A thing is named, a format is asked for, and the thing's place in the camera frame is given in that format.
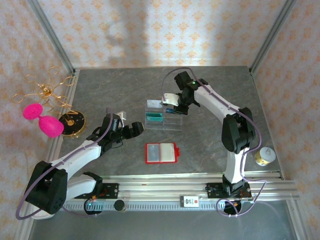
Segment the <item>pink object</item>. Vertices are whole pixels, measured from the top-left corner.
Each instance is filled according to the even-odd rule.
[[[23,117],[27,120],[36,119],[40,117],[43,109],[44,108],[39,103],[30,104],[23,110]]]
[[[39,128],[49,138],[56,138],[64,131],[64,125],[53,116],[40,116],[43,107],[39,103],[28,105],[23,110],[23,117],[27,120],[39,118]]]

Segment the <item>gold wire ornament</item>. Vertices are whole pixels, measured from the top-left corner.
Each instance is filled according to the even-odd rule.
[[[24,76],[23,81],[27,84],[36,85],[38,87],[37,92],[29,93],[25,95],[21,93],[17,93],[12,97],[12,102],[15,104],[19,104],[23,102],[26,97],[38,96],[39,97],[38,103],[44,107],[50,108],[48,113],[60,115],[62,114],[61,111],[60,112],[54,111],[55,107],[66,109],[68,112],[63,114],[60,117],[59,121],[62,122],[65,129],[66,127],[68,127],[67,132],[70,134],[65,134],[64,132],[62,134],[68,135],[68,136],[71,136],[71,135],[74,136],[84,128],[84,125],[86,122],[85,117],[81,112],[71,110],[72,105],[68,104],[69,98],[65,95],[57,95],[55,93],[55,90],[59,86],[66,86],[66,87],[73,86],[76,83],[76,77],[68,76],[60,83],[53,84],[52,78],[60,72],[59,67],[52,66],[47,72],[49,75],[48,83],[38,83],[36,81],[36,75],[33,73]]]

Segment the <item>clear plastic box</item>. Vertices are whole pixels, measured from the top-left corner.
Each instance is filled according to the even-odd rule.
[[[182,115],[167,112],[167,109],[173,109],[173,105],[160,105],[160,100],[147,100],[145,106],[145,123],[146,129],[159,130],[182,130]]]

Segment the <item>marble-pattern surface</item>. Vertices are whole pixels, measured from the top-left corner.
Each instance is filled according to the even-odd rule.
[[[64,138],[60,156],[78,147],[92,131],[102,124],[105,109],[114,113],[127,112],[125,124],[145,122],[147,99],[161,99],[163,77],[173,67],[83,69],[73,100],[73,109],[84,113],[87,124],[78,138]],[[273,147],[260,100],[245,66],[195,66],[199,78],[205,79],[212,88],[229,102],[253,113],[263,137],[263,146]],[[179,89],[172,73],[165,83],[167,93]],[[111,149],[99,159],[81,169],[100,176],[221,173],[226,169],[227,151],[221,142],[222,124],[205,107],[190,106],[183,116],[182,131],[146,129],[142,135],[123,141],[123,146]],[[145,164],[146,143],[176,142],[181,156],[176,164]],[[277,161],[261,167],[248,155],[246,171],[279,171]]]

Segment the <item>robotic arm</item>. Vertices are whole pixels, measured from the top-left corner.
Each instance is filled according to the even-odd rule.
[[[144,131],[141,122],[132,123],[132,128],[130,128],[128,125],[123,126],[122,112],[113,114],[109,131],[104,138],[94,144],[105,133],[110,121],[111,115],[107,114],[103,119],[102,126],[97,127],[81,146],[57,160],[50,163],[41,161],[35,166],[26,189],[46,170],[62,162],[67,156],[73,154],[78,149],[85,148],[74,154],[64,164],[57,166],[53,171],[49,172],[31,190],[26,201],[32,204],[32,212],[41,209],[41,211],[32,216],[34,219],[51,218],[63,206],[65,201],[79,195],[93,193],[98,196],[100,194],[102,190],[102,178],[98,175],[84,172],[79,177],[70,178],[86,164],[106,153],[112,148],[114,143],[121,143],[123,139],[137,137]]]
[[[191,79],[186,71],[176,75],[174,80],[182,92],[177,94],[165,93],[162,97],[163,104],[174,105],[174,113],[184,115],[188,114],[189,105],[195,104],[200,107],[200,104],[202,104],[222,123],[221,140],[227,149],[227,163],[222,177],[222,185],[225,196],[229,197],[245,186],[245,181],[241,176],[241,171],[243,171],[243,169],[240,169],[241,159],[256,136],[254,127],[244,117],[230,110],[230,107],[239,110],[251,120],[253,119],[252,113],[247,107],[240,109],[238,106],[229,103],[219,96],[205,80],[199,79],[210,93],[214,93],[227,103],[228,107],[226,107],[201,84]],[[242,168],[245,166],[245,160],[244,157]]]

